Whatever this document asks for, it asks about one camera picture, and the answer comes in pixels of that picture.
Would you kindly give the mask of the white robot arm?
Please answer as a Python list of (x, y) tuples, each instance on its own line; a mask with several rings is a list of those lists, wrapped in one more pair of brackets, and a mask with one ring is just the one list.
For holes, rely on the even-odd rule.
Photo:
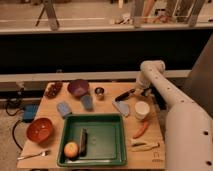
[(165, 132), (165, 171), (213, 171), (213, 119), (163, 76), (162, 60), (144, 61), (136, 77), (142, 91), (153, 85), (169, 106)]

